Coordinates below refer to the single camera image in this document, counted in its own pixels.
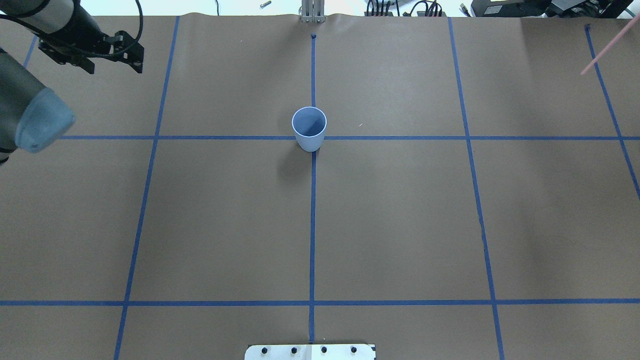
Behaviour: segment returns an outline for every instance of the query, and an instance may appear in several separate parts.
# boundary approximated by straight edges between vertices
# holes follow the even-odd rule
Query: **cable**
[[[460,11],[465,14],[467,17],[471,17],[471,14],[469,13],[469,10],[467,9],[467,7],[465,6],[464,3],[460,4]]]
[[[433,0],[433,4],[429,7],[429,16],[431,17],[442,16],[442,5],[438,4],[438,0]]]
[[[417,3],[415,3],[415,5],[413,6],[413,8],[411,8],[411,11],[409,12],[409,16],[413,15],[413,11],[415,10],[415,7],[416,7],[416,6],[418,6],[418,4],[425,4],[426,6],[425,6],[424,11],[425,11],[425,12],[428,12],[428,11],[429,11],[429,3],[430,3],[430,2],[431,2],[431,1],[421,0],[421,1],[418,1]]]
[[[99,54],[99,53],[94,53],[91,51],[85,51],[82,49],[78,49],[77,47],[67,44],[64,41],[60,41],[52,36],[50,36],[49,34],[45,33],[44,31],[42,31],[41,29],[36,28],[35,26],[32,26],[31,24],[27,24],[26,22],[17,19],[15,17],[9,16],[9,15],[2,15],[0,14],[0,19],[5,19],[5,20],[9,20],[9,21],[13,21],[16,24],[20,24],[22,26],[24,26],[25,28],[34,31],[36,33],[36,35],[38,35],[42,40],[46,40],[48,42],[52,42],[54,43],[54,45],[58,45],[58,46],[62,46],[62,47],[66,47],[67,49],[78,53],[80,55],[86,56],[87,58],[102,58],[102,59],[112,59],[115,58],[117,56],[123,55],[125,54],[130,48],[132,48],[134,45],[136,45],[138,43],[138,41],[140,41],[140,37],[142,36],[142,27],[143,27],[143,16],[142,16],[142,6],[140,5],[140,0],[135,0],[136,1],[136,5],[138,6],[138,13],[139,13],[139,17],[140,17],[140,25],[138,28],[138,34],[136,35],[136,38],[134,39],[134,41],[129,44],[127,47],[125,47],[124,49],[113,53],[113,54]],[[80,6],[80,0],[73,0],[74,2],[74,6]]]

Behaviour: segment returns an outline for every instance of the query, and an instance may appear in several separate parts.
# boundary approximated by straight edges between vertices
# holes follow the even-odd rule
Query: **blue cup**
[[[326,115],[322,110],[306,106],[296,111],[291,119],[298,145],[308,152],[320,149],[326,131]]]

